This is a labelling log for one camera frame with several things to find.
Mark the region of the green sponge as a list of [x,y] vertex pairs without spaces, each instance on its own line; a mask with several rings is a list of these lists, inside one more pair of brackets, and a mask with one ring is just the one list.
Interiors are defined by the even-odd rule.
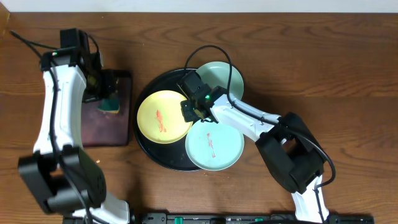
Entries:
[[97,109],[104,113],[118,113],[120,109],[120,101],[116,95],[111,95],[100,101]]

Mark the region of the yellow plate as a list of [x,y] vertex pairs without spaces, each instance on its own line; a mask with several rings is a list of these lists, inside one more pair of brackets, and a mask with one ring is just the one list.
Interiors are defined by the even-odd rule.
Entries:
[[186,122],[182,114],[180,103],[185,100],[185,96],[171,90],[149,95],[137,111],[140,132],[148,140],[158,144],[179,141],[193,125],[192,122]]

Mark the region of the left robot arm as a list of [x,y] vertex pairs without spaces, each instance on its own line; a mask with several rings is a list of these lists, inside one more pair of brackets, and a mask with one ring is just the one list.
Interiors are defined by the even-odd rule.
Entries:
[[43,54],[42,124],[32,155],[19,159],[19,175],[44,213],[67,223],[129,223],[128,203],[107,191],[103,171],[83,149],[82,66],[89,64],[89,55],[72,49]]

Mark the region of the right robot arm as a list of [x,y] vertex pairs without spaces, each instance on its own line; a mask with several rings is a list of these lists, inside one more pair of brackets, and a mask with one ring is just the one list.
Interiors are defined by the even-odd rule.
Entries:
[[196,87],[183,89],[185,119],[201,119],[237,129],[255,145],[274,180],[292,194],[296,219],[325,223],[329,211],[325,206],[322,181],[325,163],[331,159],[315,140],[300,117],[265,113],[238,99],[225,88]]

